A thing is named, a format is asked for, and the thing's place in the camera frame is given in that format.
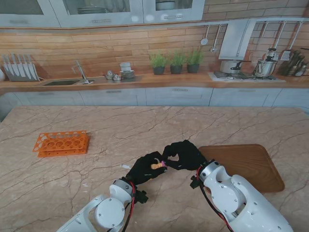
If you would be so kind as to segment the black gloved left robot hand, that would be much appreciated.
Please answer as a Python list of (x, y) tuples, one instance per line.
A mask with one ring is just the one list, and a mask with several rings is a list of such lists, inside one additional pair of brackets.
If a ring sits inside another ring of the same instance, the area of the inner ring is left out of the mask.
[(150, 179), (157, 178), (159, 175), (163, 174), (167, 168), (160, 167), (157, 169), (152, 169), (152, 164), (158, 164), (163, 160), (162, 155), (158, 152), (152, 152), (138, 158), (131, 168), (131, 170), (126, 175), (126, 180), (131, 181), (135, 186), (143, 184)]

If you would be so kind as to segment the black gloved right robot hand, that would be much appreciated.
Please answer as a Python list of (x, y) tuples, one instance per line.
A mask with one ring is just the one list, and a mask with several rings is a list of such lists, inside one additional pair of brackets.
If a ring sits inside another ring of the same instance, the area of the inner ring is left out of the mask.
[(198, 148), (188, 140), (171, 143), (164, 148), (162, 159), (175, 170), (197, 170), (207, 162)]

